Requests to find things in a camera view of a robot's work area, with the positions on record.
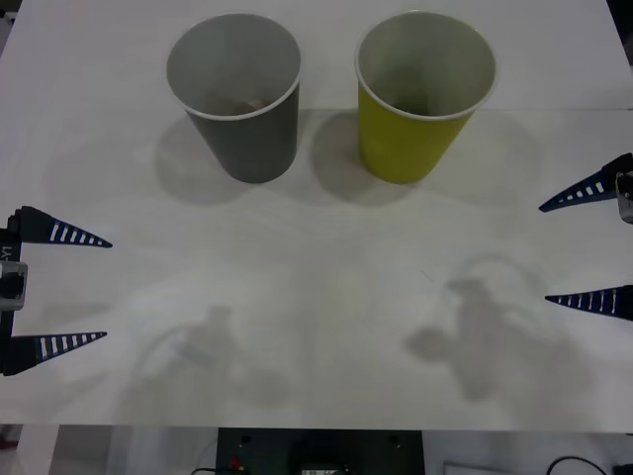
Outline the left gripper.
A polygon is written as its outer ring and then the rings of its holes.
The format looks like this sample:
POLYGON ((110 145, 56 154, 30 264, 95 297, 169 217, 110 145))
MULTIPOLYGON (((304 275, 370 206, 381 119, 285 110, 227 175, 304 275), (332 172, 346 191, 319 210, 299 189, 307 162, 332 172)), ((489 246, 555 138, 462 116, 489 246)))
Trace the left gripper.
MULTIPOLYGON (((9 217, 8 230, 1 230, 2 341, 11 335, 14 313, 23 308, 21 241, 91 247, 113 246, 104 238, 30 206, 17 209, 9 217)), ((12 336, 1 363, 1 374, 3 376, 20 374, 107 335, 106 332, 80 332, 12 336)))

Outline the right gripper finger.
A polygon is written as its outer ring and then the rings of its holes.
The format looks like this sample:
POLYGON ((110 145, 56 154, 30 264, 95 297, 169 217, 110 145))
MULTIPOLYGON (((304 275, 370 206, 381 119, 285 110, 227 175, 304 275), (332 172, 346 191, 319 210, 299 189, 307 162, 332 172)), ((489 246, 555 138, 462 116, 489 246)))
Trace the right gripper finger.
POLYGON ((616 176, 632 171, 632 153, 624 153, 601 170, 562 190, 539 206, 543 213, 616 198, 616 176))
POLYGON ((632 286, 624 285, 582 293, 547 295, 545 300, 571 310, 632 320, 632 286))

